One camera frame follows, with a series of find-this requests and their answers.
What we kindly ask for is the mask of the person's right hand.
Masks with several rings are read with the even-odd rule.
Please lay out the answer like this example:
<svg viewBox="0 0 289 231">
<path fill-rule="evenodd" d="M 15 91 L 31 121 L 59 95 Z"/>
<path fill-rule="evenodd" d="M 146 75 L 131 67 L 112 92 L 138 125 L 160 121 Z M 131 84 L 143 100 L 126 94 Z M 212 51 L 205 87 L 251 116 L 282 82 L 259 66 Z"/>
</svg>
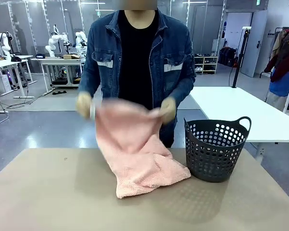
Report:
<svg viewBox="0 0 289 231">
<path fill-rule="evenodd" d="M 76 109 L 84 119 L 95 119 L 95 104 L 88 92 L 78 94 Z"/>
</svg>

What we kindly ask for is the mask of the person's left hand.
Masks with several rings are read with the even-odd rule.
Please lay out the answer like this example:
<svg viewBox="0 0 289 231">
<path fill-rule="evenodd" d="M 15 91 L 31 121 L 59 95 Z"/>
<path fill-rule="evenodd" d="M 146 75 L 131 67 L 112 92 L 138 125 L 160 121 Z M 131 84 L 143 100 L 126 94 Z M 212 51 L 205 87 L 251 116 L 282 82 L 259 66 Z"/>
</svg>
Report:
<svg viewBox="0 0 289 231">
<path fill-rule="evenodd" d="M 175 119 L 176 102 L 173 97 L 167 97 L 162 101 L 160 114 L 162 116 L 163 125 L 166 125 Z"/>
</svg>

